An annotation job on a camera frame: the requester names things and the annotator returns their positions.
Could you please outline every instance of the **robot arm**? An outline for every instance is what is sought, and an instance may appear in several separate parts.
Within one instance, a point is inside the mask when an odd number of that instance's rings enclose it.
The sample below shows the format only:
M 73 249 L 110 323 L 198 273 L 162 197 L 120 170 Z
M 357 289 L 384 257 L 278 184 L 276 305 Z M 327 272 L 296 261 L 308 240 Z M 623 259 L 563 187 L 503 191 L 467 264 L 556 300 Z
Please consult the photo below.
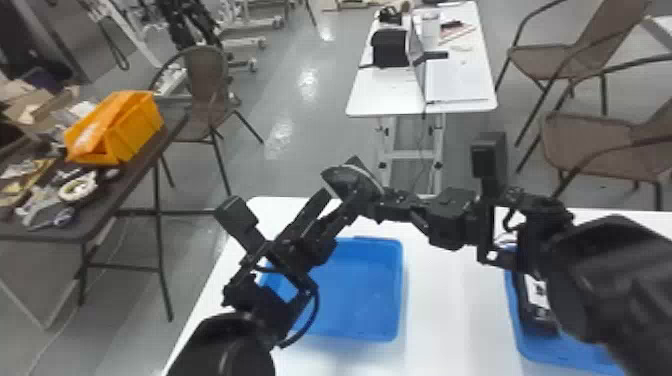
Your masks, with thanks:
M 324 264 L 335 237 L 359 216 L 380 223 L 408 222 L 429 243 L 456 251 L 476 246 L 477 261 L 547 283 L 559 325 L 579 340 L 605 344 L 631 376 L 668 375 L 672 370 L 672 242 L 619 216 L 575 226 L 557 200 L 508 188 L 505 172 L 489 158 L 503 137 L 472 148 L 480 195 L 449 188 L 432 198 L 382 187 L 356 157 L 322 173 L 341 199 L 320 217 L 331 194 L 318 191 L 274 240 L 257 230 L 257 218 L 238 197 L 229 198 L 216 219 L 246 250 L 241 268 L 224 287 L 233 312 L 203 321 L 177 358 L 169 376 L 275 375 L 270 351 L 305 334 L 319 310 L 319 290 L 309 272 Z M 517 252 L 493 242 L 494 208 L 509 208 L 503 227 L 517 234 Z M 511 228 L 515 212 L 525 221 Z M 266 258 L 272 268 L 258 266 Z M 255 273 L 283 274 L 297 289 L 288 302 L 256 284 Z M 306 326 L 289 330 L 313 301 Z

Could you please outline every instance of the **orange box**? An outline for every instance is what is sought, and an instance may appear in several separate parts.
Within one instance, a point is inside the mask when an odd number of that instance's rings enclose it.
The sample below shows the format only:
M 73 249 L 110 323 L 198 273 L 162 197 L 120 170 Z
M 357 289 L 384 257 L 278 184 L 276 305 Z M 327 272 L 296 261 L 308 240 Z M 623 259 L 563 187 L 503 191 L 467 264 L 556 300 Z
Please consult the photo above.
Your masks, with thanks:
M 65 131 L 68 161 L 128 162 L 163 126 L 151 91 L 118 91 Z

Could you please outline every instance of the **tiled floor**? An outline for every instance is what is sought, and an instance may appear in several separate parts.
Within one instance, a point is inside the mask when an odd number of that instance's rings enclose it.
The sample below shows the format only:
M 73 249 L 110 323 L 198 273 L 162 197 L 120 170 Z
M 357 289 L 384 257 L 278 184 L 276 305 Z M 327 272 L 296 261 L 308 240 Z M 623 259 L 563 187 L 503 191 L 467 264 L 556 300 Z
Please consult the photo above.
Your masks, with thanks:
M 544 0 L 478 1 L 495 70 L 493 75 L 501 67 L 517 23 L 543 3 Z M 523 41 L 571 41 L 598 3 L 568 1 L 531 22 Z M 314 29 L 304 9 L 297 8 L 287 28 L 265 33 L 269 38 L 266 50 L 248 51 L 257 55 L 259 72 L 236 73 L 233 87 L 244 101 L 242 112 L 266 139 L 266 144 L 259 146 L 236 121 L 222 127 L 226 136 L 225 162 L 235 194 L 245 199 L 259 195 L 307 196 L 321 187 L 319 172 L 325 167 L 353 154 L 373 164 L 374 122 L 348 119 L 344 112 L 372 13 L 371 9 L 321 13 L 318 28 Z M 157 55 L 167 58 L 173 51 L 170 42 L 165 37 L 153 38 L 151 43 Z M 646 31 L 637 28 L 614 62 L 665 51 Z M 137 53 L 131 56 L 131 63 L 130 74 L 112 71 L 89 88 L 87 95 L 104 96 L 112 90 L 142 88 L 153 70 Z M 612 114 L 631 120 L 645 119 L 669 98 L 669 85 L 660 77 L 669 75 L 671 70 L 671 64 L 660 64 L 612 78 Z M 554 104 L 559 91 L 554 91 L 545 108 Z M 595 83 L 581 86 L 570 108 L 598 113 L 597 94 Z M 449 168 L 444 173 L 443 185 L 475 188 L 467 154 L 470 141 L 481 130 L 505 130 L 509 137 L 515 136 L 537 95 L 535 87 L 512 69 L 502 85 L 499 109 L 491 114 L 451 117 L 445 140 Z M 404 119 L 398 147 L 415 146 L 413 124 L 418 121 Z M 523 151 L 510 148 L 510 166 L 515 165 Z M 198 146 L 170 148 L 167 158 L 179 186 L 164 190 L 164 205 L 204 207 L 217 205 L 224 199 L 223 185 L 210 154 L 208 148 Z M 194 163 L 210 166 L 211 172 L 199 174 L 190 168 Z M 395 165 L 393 186 L 408 188 L 421 169 L 418 163 Z M 512 182 L 532 192 L 549 193 L 556 184 L 555 171 L 537 153 L 521 175 L 512 176 Z M 665 196 L 672 198 L 669 185 L 665 186 Z M 149 199 L 149 185 L 144 184 L 132 195 L 129 204 L 142 205 Z M 572 184 L 563 199 L 569 206 L 647 210 L 652 207 L 652 190 L 643 187 L 633 192 L 627 182 L 582 177 Z M 143 231 L 150 225 L 144 220 L 131 220 L 116 261 L 155 262 L 152 232 Z M 44 353 L 33 375 L 154 375 L 160 371 L 224 241 L 218 226 L 209 219 L 167 219 L 166 227 L 167 270 L 175 321 L 165 320 L 155 277 L 108 271 L 91 290 L 87 304 Z M 122 232 L 123 222 L 109 237 L 107 252 L 101 258 L 115 248 Z M 45 252 L 45 247 L 16 244 L 3 247 L 8 251 L 0 254 L 3 265 L 0 272 L 3 276 L 9 274 L 12 287 L 32 304 L 48 306 L 55 294 L 51 290 L 66 284 L 76 268 L 77 254 L 74 249 Z M 42 332 L 0 294 L 0 375 L 23 376 L 71 310 L 72 304 L 52 329 Z

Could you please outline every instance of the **blue plastic bin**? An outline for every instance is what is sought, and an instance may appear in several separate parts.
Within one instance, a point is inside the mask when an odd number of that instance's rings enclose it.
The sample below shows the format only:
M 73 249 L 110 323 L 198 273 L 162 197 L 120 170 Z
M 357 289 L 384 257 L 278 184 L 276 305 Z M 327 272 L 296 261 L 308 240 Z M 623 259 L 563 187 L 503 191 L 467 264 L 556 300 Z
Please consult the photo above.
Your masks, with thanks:
M 558 336 L 535 333 L 524 328 L 518 314 L 518 295 L 513 283 L 513 273 L 504 273 L 506 297 L 513 324 L 518 351 L 533 362 L 553 364 L 610 376 L 624 376 L 609 353 L 601 346 L 579 342 L 560 332 Z
M 308 334 L 373 342 L 392 341 L 399 331 L 402 246 L 378 238 L 339 238 L 329 261 L 311 271 L 320 292 L 320 310 Z M 294 286 L 279 274 L 264 274 L 260 285 L 288 301 Z M 293 330 L 306 323 L 308 304 Z

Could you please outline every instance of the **wicker chair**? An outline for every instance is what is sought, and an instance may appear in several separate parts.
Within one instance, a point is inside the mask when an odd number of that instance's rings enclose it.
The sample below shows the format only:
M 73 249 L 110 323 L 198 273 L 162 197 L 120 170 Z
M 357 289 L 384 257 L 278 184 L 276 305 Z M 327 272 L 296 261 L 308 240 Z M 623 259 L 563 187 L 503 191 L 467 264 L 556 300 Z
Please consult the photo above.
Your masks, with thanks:
M 516 147 L 520 145 L 555 82 L 564 79 L 571 84 L 580 76 L 604 68 L 630 31 L 645 17 L 646 10 L 651 4 L 651 0 L 604 0 L 575 43 L 518 45 L 525 26 L 532 18 L 566 1 L 552 1 L 523 19 L 497 78 L 495 90 L 499 90 L 509 65 L 513 63 L 542 91 L 516 138 Z M 606 116 L 607 78 L 603 75 L 599 78 L 602 89 L 602 114 Z
M 662 210 L 659 176 L 672 168 L 672 99 L 641 124 L 558 110 L 574 87 L 587 79 L 671 60 L 672 54 L 658 55 L 579 77 L 562 94 L 556 111 L 541 121 L 541 130 L 516 172 L 522 170 L 541 142 L 546 160 L 558 169 L 561 178 L 553 197 L 562 194 L 578 174 L 604 176 L 632 180 L 635 188 L 639 188 L 640 181 L 651 183 L 655 190 L 654 208 Z M 563 171 L 569 171 L 569 174 L 565 177 Z
M 178 139 L 173 142 L 211 145 L 226 192 L 231 195 L 231 186 L 226 176 L 217 140 L 217 138 L 223 139 L 223 136 L 217 131 L 217 127 L 228 120 L 231 115 L 236 115 L 260 144 L 263 144 L 264 141 L 243 115 L 233 108 L 230 102 L 228 59 L 226 53 L 219 48 L 194 46 L 180 51 L 154 75 L 149 90 L 153 90 L 164 71 L 178 59 L 184 60 L 184 66 L 187 69 L 187 87 L 191 95 L 159 98 L 159 100 L 188 101 L 191 104 L 189 123 L 180 133 Z M 175 181 L 165 157 L 161 157 L 161 164 L 169 184 L 171 187 L 175 187 Z

